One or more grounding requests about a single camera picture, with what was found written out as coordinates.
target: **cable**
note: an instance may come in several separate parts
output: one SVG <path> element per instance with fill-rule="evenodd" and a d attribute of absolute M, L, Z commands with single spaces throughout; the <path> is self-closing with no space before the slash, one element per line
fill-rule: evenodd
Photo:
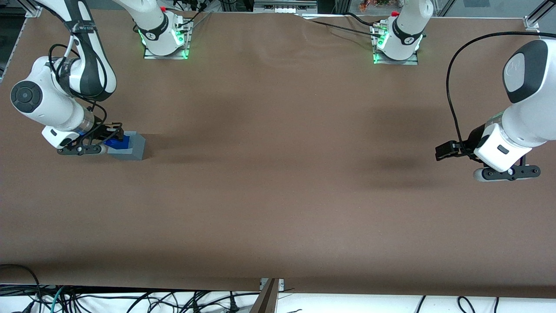
<path fill-rule="evenodd" d="M 145 294 L 143 294 L 142 296 L 140 296 L 139 298 L 137 298 L 135 300 L 134 303 L 131 304 L 130 308 L 127 309 L 126 313 L 130 313 L 131 309 L 133 309 L 133 307 L 135 307 L 141 300 L 145 299 L 146 297 L 148 297 L 151 294 L 151 292 L 147 292 Z"/>
<path fill-rule="evenodd" d="M 369 33 L 369 32 L 362 32 L 362 31 L 358 31 L 358 30 L 354 30 L 354 29 L 351 29 L 351 28 L 342 27 L 342 26 L 338 26 L 338 25 L 332 25 L 332 24 L 319 22 L 319 21 L 314 21 L 314 20 L 311 20 L 311 22 L 321 24 L 321 25 L 330 26 L 330 27 L 336 27 L 336 28 L 339 28 L 339 29 L 345 30 L 345 31 L 350 31 L 350 32 L 355 32 L 355 33 L 362 33 L 364 35 L 368 35 L 368 36 L 371 36 L 371 37 L 380 37 L 379 34 L 373 34 L 373 33 Z"/>
<path fill-rule="evenodd" d="M 464 297 L 464 296 L 459 296 L 459 297 L 458 297 L 458 307 L 459 307 L 459 310 L 460 310 L 461 312 L 463 312 L 463 313 L 468 313 L 467 311 L 465 311 L 465 310 L 461 307 L 461 300 L 462 300 L 462 299 L 465 300 L 465 301 L 467 302 L 467 304 L 468 304 L 469 307 L 471 308 L 471 311 L 472 311 L 473 313 L 475 313 L 475 308 L 473 307 L 473 305 L 471 304 L 471 302 L 469 301 L 469 299 L 467 299 L 467 298 Z"/>
<path fill-rule="evenodd" d="M 494 313 L 498 312 L 498 303 L 500 302 L 500 297 L 496 297 L 496 300 L 494 300 Z"/>
<path fill-rule="evenodd" d="M 181 6 L 181 4 L 180 4 L 178 1 L 174 1 L 174 6 L 176 6 L 176 4 L 177 4 L 178 6 L 180 6 L 180 9 L 181 9 L 182 11 L 185 11 L 184 8 L 183 8 L 183 6 Z"/>
<path fill-rule="evenodd" d="M 346 13 L 344 13 L 344 15 L 349 15 L 349 16 L 353 17 L 354 19 L 356 19 L 359 23 L 361 23 L 363 25 L 367 25 L 367 26 L 372 26 L 374 23 L 378 23 L 378 22 L 381 21 L 381 19 L 379 19 L 378 21 L 372 22 L 372 23 L 365 22 L 359 16 L 357 16 L 357 15 L 351 13 L 351 12 L 346 12 Z"/>
<path fill-rule="evenodd" d="M 60 297 L 60 293 L 62 293 L 63 289 L 64 289 L 64 286 L 60 287 L 60 289 L 58 289 L 58 291 L 54 295 L 54 299 L 52 300 L 52 306 L 50 307 L 50 313 L 54 313 L 54 305 L 56 304 L 56 301 L 58 300 L 58 297 Z"/>
<path fill-rule="evenodd" d="M 184 25 L 187 25 L 187 24 L 193 22 L 193 20 L 194 20 L 194 19 L 197 17 L 197 15 L 199 15 L 201 12 L 203 12 L 203 10 L 199 10 L 199 12 L 195 13 L 195 15 L 194 15 L 191 19 L 189 19 L 189 21 L 187 21 L 187 22 L 185 22 L 185 23 L 183 23 L 183 24 L 178 24 L 177 26 L 178 26 L 178 27 L 182 27 L 182 26 L 184 26 Z"/>
<path fill-rule="evenodd" d="M 425 298 L 426 298 L 426 295 L 421 298 L 421 301 L 419 301 L 419 305 L 417 306 L 417 310 L 415 311 L 415 313 L 419 313 L 421 311 L 421 306 L 423 305 L 423 302 L 425 301 Z"/>
<path fill-rule="evenodd" d="M 459 140 L 459 145 L 461 150 L 463 151 L 464 155 L 468 156 L 469 159 L 476 161 L 476 162 L 480 162 L 482 163 L 481 160 L 479 160 L 477 157 L 472 156 L 469 151 L 467 150 L 467 148 L 465 147 L 464 143 L 463 143 L 463 139 L 461 138 L 461 131 L 459 129 L 459 124 L 458 124 L 458 118 L 456 116 L 455 110 L 454 110 L 454 105 L 452 104 L 451 101 L 451 96 L 450 96 L 450 73 L 451 73 L 451 69 L 452 69 L 452 65 L 454 64 L 455 59 L 457 58 L 457 56 L 467 47 L 469 47 L 470 45 L 474 44 L 477 41 L 483 40 L 483 39 L 487 39 L 487 38 L 491 38 L 491 37 L 496 37 L 496 36 L 509 36 L 509 35 L 522 35 L 522 36 L 544 36 L 544 37 L 550 37 L 550 38 L 556 38 L 556 34 L 553 33 L 544 33 L 544 32 L 540 32 L 540 33 L 529 33 L 529 32 L 496 32 L 496 33 L 490 33 L 484 36 L 480 36 L 477 37 L 471 41 L 469 41 L 468 43 L 464 44 L 460 49 L 458 49 L 458 51 L 454 54 L 454 56 L 452 57 L 451 61 L 450 61 L 450 65 L 448 66 L 448 71 L 446 73 L 446 96 L 448 98 L 448 105 L 450 106 L 450 111 L 452 113 L 452 117 L 454 118 L 454 125 L 455 125 L 455 131 L 458 134 L 458 140 Z"/>
<path fill-rule="evenodd" d="M 90 98 L 95 98 L 95 97 L 97 97 L 97 96 L 100 96 L 100 95 L 106 90 L 106 86 L 107 86 L 107 84 L 108 84 L 108 76 L 107 76 L 107 73 L 106 73 L 106 68 L 105 68 L 105 66 L 104 66 L 104 63 L 102 62 L 102 60 L 101 60 L 100 56 L 98 55 L 98 53 L 93 49 L 93 47 L 92 47 L 87 41 L 83 40 L 83 38 L 81 38 L 79 35 L 73 35 L 73 36 L 77 37 L 77 38 L 79 39 L 79 41 L 81 42 L 81 44 L 87 45 L 87 47 L 88 47 L 89 49 L 91 49 L 91 51 L 95 54 L 95 59 L 98 61 L 98 63 L 99 63 L 100 66 L 101 66 L 101 69 L 102 69 L 102 73 L 103 73 L 103 76 L 104 76 L 104 84 L 102 85 L 101 91 L 100 91 L 99 93 L 95 94 L 95 95 L 84 95 L 84 94 L 82 94 L 82 93 L 80 93 L 80 92 L 77 92 L 77 91 L 75 91 L 75 90 L 70 89 L 70 90 L 71 90 L 71 93 L 72 93 L 74 96 L 76 96 L 76 97 L 78 97 L 78 98 L 80 98 L 80 99 L 82 99 L 82 100 L 85 100 L 85 98 L 90 99 Z M 49 64 L 50 69 L 54 72 L 54 76 L 55 76 L 55 78 L 56 78 L 56 82 L 59 84 L 59 83 L 60 83 L 59 69 L 61 68 L 62 63 L 65 61 L 65 58 L 62 58 L 62 60 L 61 60 L 60 64 L 58 65 L 58 67 L 57 67 L 56 69 L 54 69 L 54 62 L 52 62 L 52 52 L 54 51 L 54 49 L 55 49 L 56 47 L 64 47 L 64 48 L 68 49 L 68 46 L 62 45 L 62 44 L 60 44 L 60 43 L 56 43 L 56 44 L 52 45 L 52 46 L 50 47 L 50 49 L 48 50 L 48 64 Z M 73 53 L 75 53 L 75 55 L 76 55 L 77 57 L 79 57 L 79 58 L 81 57 L 81 56 L 79 55 L 79 53 L 75 52 L 74 50 L 71 50 L 71 51 L 72 51 Z"/>
<path fill-rule="evenodd" d="M 38 307 L 38 311 L 42 312 L 42 295 L 41 295 L 41 286 L 40 283 L 38 282 L 38 278 L 37 275 L 35 275 L 35 273 L 28 268 L 27 266 L 24 265 L 20 265 L 20 264 L 12 264 L 12 263 L 7 263 L 7 264 L 0 264 L 0 268 L 2 267 L 17 267 L 17 268 L 22 268 L 24 270 L 26 270 L 27 272 L 29 272 L 31 274 L 31 276 L 33 276 L 33 280 L 35 281 L 35 284 L 37 285 L 37 298 L 39 299 L 39 307 Z"/>

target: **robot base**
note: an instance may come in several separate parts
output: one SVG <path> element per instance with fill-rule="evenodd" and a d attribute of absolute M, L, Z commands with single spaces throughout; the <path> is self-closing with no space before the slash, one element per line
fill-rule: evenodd
<path fill-rule="evenodd" d="M 393 60 L 384 54 L 377 46 L 381 40 L 384 39 L 384 32 L 388 29 L 387 20 L 383 19 L 380 23 L 375 23 L 369 26 L 371 33 L 377 33 L 382 37 L 372 37 L 371 45 L 373 46 L 373 61 L 374 64 L 394 64 L 394 65 L 418 65 L 417 52 L 413 52 L 412 56 L 407 60 Z"/>
<path fill-rule="evenodd" d="M 191 46 L 191 33 L 193 31 L 193 22 L 189 22 L 187 25 L 182 26 L 181 31 L 183 32 L 183 37 L 178 37 L 178 40 L 183 38 L 184 44 L 179 47 L 176 51 L 169 55 L 159 56 L 152 53 L 145 46 L 145 52 L 143 53 L 143 58 L 148 60 L 187 60 L 189 58 L 189 48 Z"/>

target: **metal bracket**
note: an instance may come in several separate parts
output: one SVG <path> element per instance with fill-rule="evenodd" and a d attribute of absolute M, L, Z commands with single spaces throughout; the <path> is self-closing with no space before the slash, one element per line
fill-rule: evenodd
<path fill-rule="evenodd" d="M 268 278 L 261 278 L 261 281 L 259 282 L 259 290 L 262 290 L 265 287 L 265 285 L 268 281 L 269 281 Z M 278 284 L 279 284 L 278 285 L 278 287 L 279 287 L 278 291 L 284 291 L 284 280 L 280 278 L 278 280 Z"/>
<path fill-rule="evenodd" d="M 42 7 L 38 6 L 34 1 L 31 0 L 17 0 L 21 7 L 25 10 L 25 17 L 39 17 L 42 12 Z"/>
<path fill-rule="evenodd" d="M 249 313 L 275 313 L 278 292 L 284 290 L 284 280 L 279 278 L 262 278 L 260 286 L 262 291 Z"/>
<path fill-rule="evenodd" d="M 418 65 L 419 60 L 417 58 L 417 52 L 413 52 L 413 54 L 407 60 L 392 60 L 391 58 L 387 57 L 382 50 L 378 49 L 377 46 L 382 44 L 382 40 L 387 36 L 387 29 L 388 26 L 386 24 L 386 20 L 383 19 L 379 23 L 375 23 L 373 26 L 369 26 L 369 30 L 371 33 L 379 34 L 381 37 L 372 37 L 371 38 L 371 45 L 373 47 L 373 61 L 374 64 L 393 64 L 393 65 Z"/>
<path fill-rule="evenodd" d="M 526 31 L 539 32 L 539 21 L 556 6 L 556 0 L 544 0 L 531 14 L 523 18 L 523 25 Z"/>

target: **black cable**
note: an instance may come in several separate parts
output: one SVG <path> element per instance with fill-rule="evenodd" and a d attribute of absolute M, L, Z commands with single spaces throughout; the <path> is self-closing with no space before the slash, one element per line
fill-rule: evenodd
<path fill-rule="evenodd" d="M 496 300 L 494 300 L 494 313 L 498 312 L 498 302 L 500 302 L 500 297 L 496 297 Z"/>
<path fill-rule="evenodd" d="M 195 15 L 194 15 L 191 19 L 189 19 L 189 21 L 187 21 L 187 22 L 185 22 L 185 23 L 183 23 L 183 24 L 178 24 L 177 26 L 178 26 L 178 27 L 182 27 L 182 26 L 185 26 L 185 25 L 187 25 L 187 24 L 193 22 L 193 20 L 194 20 L 194 19 L 197 17 L 197 15 L 199 15 L 201 12 L 203 12 L 203 10 L 199 10 L 199 12 L 195 13 Z"/>
<path fill-rule="evenodd" d="M 457 56 L 467 47 L 469 47 L 470 45 L 474 44 L 477 41 L 483 40 L 483 39 L 487 39 L 487 38 L 491 38 L 491 37 L 496 37 L 496 36 L 509 36 L 509 35 L 517 35 L 517 36 L 544 36 L 544 37 L 550 37 L 550 38 L 556 38 L 556 34 L 553 33 L 544 33 L 544 32 L 540 32 L 540 33 L 530 33 L 530 32 L 496 32 L 496 33 L 490 33 L 487 35 L 483 35 L 480 37 L 477 37 L 471 41 L 469 41 L 468 43 L 464 44 L 460 49 L 458 49 L 458 51 L 454 54 L 454 56 L 452 57 L 451 61 L 450 61 L 450 65 L 448 66 L 448 71 L 446 73 L 446 96 L 448 98 L 448 105 L 450 106 L 450 111 L 452 114 L 452 117 L 454 118 L 454 125 L 455 125 L 455 131 L 458 134 L 458 140 L 459 140 L 459 145 L 461 147 L 461 150 L 463 151 L 464 155 L 468 156 L 469 159 L 477 161 L 482 163 L 482 161 L 480 161 L 478 158 L 472 156 L 469 151 L 467 150 L 467 148 L 465 147 L 464 143 L 463 143 L 463 139 L 461 138 L 461 131 L 459 129 L 459 124 L 458 124 L 458 118 L 456 117 L 456 113 L 454 110 L 454 105 L 452 104 L 451 101 L 451 96 L 450 96 L 450 73 L 451 73 L 451 69 L 452 69 L 452 65 L 454 64 L 455 59 L 457 58 Z"/>
<path fill-rule="evenodd" d="M 421 301 L 419 301 L 419 305 L 417 306 L 417 310 L 415 311 L 415 313 L 419 313 L 421 311 L 421 306 L 423 305 L 423 302 L 425 301 L 425 298 L 426 298 L 426 295 L 421 298 Z"/>
<path fill-rule="evenodd" d="M 87 41 L 83 40 L 83 38 L 81 38 L 79 35 L 74 35 L 74 36 L 77 37 L 77 38 L 80 40 L 81 44 L 87 45 L 87 47 L 88 47 L 89 49 L 91 49 L 91 51 L 95 54 L 95 59 L 98 61 L 98 63 L 99 63 L 100 66 L 101 66 L 101 69 L 102 69 L 102 73 L 103 73 L 103 76 L 104 76 L 104 84 L 103 84 L 103 86 L 102 86 L 101 91 L 100 91 L 99 93 L 95 94 L 95 95 L 84 95 L 84 94 L 82 94 L 82 93 L 80 93 L 80 92 L 77 92 L 77 91 L 75 91 L 75 90 L 71 90 L 71 93 L 72 93 L 74 96 L 76 96 L 76 97 L 78 97 L 78 98 L 80 98 L 80 99 L 82 99 L 82 100 L 85 100 L 85 98 L 90 99 L 90 98 L 94 98 L 94 97 L 100 96 L 100 95 L 106 90 L 106 86 L 107 86 L 107 84 L 108 84 L 108 76 L 107 76 L 107 73 L 106 73 L 106 68 L 105 68 L 105 66 L 104 66 L 104 63 L 102 63 L 102 60 L 101 60 L 100 56 L 98 55 L 98 53 L 95 51 L 95 49 L 93 49 L 93 47 L 92 47 Z M 50 69 L 54 72 L 54 76 L 55 76 L 55 78 L 56 78 L 56 82 L 59 84 L 59 83 L 60 83 L 59 70 L 60 70 L 62 64 L 64 63 L 64 61 L 66 60 L 66 58 L 63 57 L 62 60 L 61 60 L 61 62 L 60 62 L 60 64 L 58 64 L 58 67 L 57 67 L 56 69 L 54 69 L 54 62 L 52 61 L 52 52 L 54 51 L 54 49 L 55 49 L 56 47 L 64 47 L 64 48 L 67 49 L 68 46 L 63 45 L 63 44 L 61 44 L 61 43 L 56 43 L 56 44 L 52 45 L 52 46 L 50 47 L 50 49 L 48 50 L 48 65 L 49 65 Z M 76 56 L 81 57 L 75 50 L 71 49 L 71 51 L 72 51 L 73 53 L 75 53 Z"/>
<path fill-rule="evenodd" d="M 461 307 L 461 300 L 462 300 L 462 299 L 465 300 L 465 301 L 467 301 L 467 304 L 468 304 L 469 307 L 471 308 L 471 311 L 472 311 L 473 313 L 475 313 L 475 308 L 473 307 L 473 305 L 471 304 L 471 302 L 469 301 L 469 299 L 467 299 L 467 298 L 464 297 L 464 296 L 459 296 L 459 297 L 458 297 L 458 307 L 459 307 L 459 310 L 460 310 L 461 312 L 463 312 L 463 313 L 468 313 L 467 311 L 465 311 L 465 310 Z"/>
<path fill-rule="evenodd" d="M 349 15 L 349 16 L 353 17 L 354 19 L 356 19 L 359 23 L 361 23 L 361 24 L 363 24 L 363 25 L 367 25 L 367 26 L 372 26 L 372 25 L 374 25 L 374 23 L 378 23 L 378 22 L 381 21 L 381 20 L 379 19 L 378 21 L 375 21 L 375 22 L 372 22 L 372 23 L 365 22 L 365 21 L 363 21 L 359 16 L 357 16 L 357 15 L 351 13 L 351 12 L 346 12 L 346 13 L 344 13 L 344 15 Z"/>
<path fill-rule="evenodd" d="M 33 280 L 35 281 L 35 284 L 37 285 L 37 298 L 39 299 L 39 307 L 38 307 L 38 311 L 42 312 L 42 295 L 41 295 L 41 284 L 38 282 L 38 278 L 37 275 L 35 275 L 35 273 L 28 268 L 25 265 L 20 265 L 20 264 L 12 264 L 12 263 L 6 263 L 6 264 L 0 264 L 0 268 L 2 267 L 17 267 L 17 268 L 21 268 L 26 270 L 27 272 L 29 272 L 31 274 L 31 276 L 33 276 Z"/>
<path fill-rule="evenodd" d="M 355 32 L 355 33 L 362 33 L 364 35 L 368 35 L 368 36 L 371 36 L 371 37 L 380 37 L 379 34 L 373 34 L 373 33 L 370 33 L 370 32 L 362 32 L 362 31 L 354 30 L 354 29 L 351 29 L 351 28 L 343 27 L 343 26 L 338 26 L 338 25 L 333 25 L 333 24 L 328 24 L 328 23 L 324 23 L 324 22 L 315 21 L 313 19 L 311 20 L 311 22 L 321 24 L 321 25 L 330 26 L 330 27 L 336 27 L 336 28 L 339 28 L 339 29 L 345 30 L 345 31 L 350 31 L 350 32 Z"/>
<path fill-rule="evenodd" d="M 135 300 L 135 302 L 133 302 L 133 303 L 131 304 L 130 308 L 127 309 L 127 312 L 126 312 L 126 313 L 130 313 L 131 310 L 132 310 L 139 302 L 141 302 L 141 300 L 144 300 L 144 299 L 145 299 L 146 297 L 148 297 L 151 293 L 152 293 L 152 292 L 147 292 L 147 293 L 143 294 L 142 296 L 140 296 L 139 298 L 137 298 L 137 299 Z"/>
<path fill-rule="evenodd" d="M 211 305 L 215 305 L 215 304 L 217 304 L 218 302 L 220 302 L 220 301 L 222 301 L 222 300 L 229 299 L 229 298 L 231 298 L 231 297 L 253 296 L 253 295 L 258 295 L 258 294 L 259 294 L 259 292 L 247 292 L 247 293 L 245 293 L 245 294 L 238 294 L 238 295 L 223 297 L 223 298 L 214 300 L 214 301 L 212 301 L 212 302 L 209 302 L 209 303 L 207 303 L 207 304 L 200 305 L 200 306 L 199 306 L 199 310 L 202 310 L 202 309 L 204 309 L 204 308 L 206 308 L 206 307 L 208 307 L 208 306 L 211 306 Z"/>
<path fill-rule="evenodd" d="M 176 1 L 176 0 L 174 0 L 174 6 L 175 6 L 176 4 L 177 4 L 178 6 L 180 6 L 180 9 L 181 9 L 182 11 L 185 11 L 185 10 L 183 9 L 183 6 L 181 6 L 181 4 L 180 4 L 179 2 Z"/>
<path fill-rule="evenodd" d="M 102 125 L 104 125 L 107 117 L 108 117 L 108 113 L 106 113 L 105 108 L 103 108 L 101 105 L 96 104 L 96 102 L 90 102 L 91 104 L 93 104 L 93 109 L 95 106 L 98 106 L 102 112 L 104 113 L 104 117 L 102 118 L 101 122 L 98 123 L 95 127 L 91 128 L 88 132 L 85 133 L 85 135 L 81 136 L 81 138 L 79 139 L 79 145 L 83 145 L 83 140 L 87 137 L 89 137 L 90 135 L 92 135 L 95 131 L 97 131 Z"/>

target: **brown paper sheet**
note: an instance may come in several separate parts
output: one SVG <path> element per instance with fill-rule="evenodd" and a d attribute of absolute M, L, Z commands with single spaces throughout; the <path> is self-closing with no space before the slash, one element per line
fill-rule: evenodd
<path fill-rule="evenodd" d="M 543 174 L 524 182 L 478 183 L 474 162 L 434 159 L 456 139 L 453 53 L 521 20 L 432 19 L 411 67 L 374 65 L 365 36 L 290 14 L 213 14 L 189 60 L 143 60 L 125 11 L 93 15 L 118 79 L 108 121 L 143 134 L 147 159 L 59 156 L 11 106 L 34 60 L 67 41 L 50 13 L 30 19 L 0 86 L 3 263 L 59 285 L 284 277 L 299 292 L 556 296 L 556 145 L 530 154 Z M 461 54 L 465 136 L 509 105 L 502 67 L 530 39 Z"/>

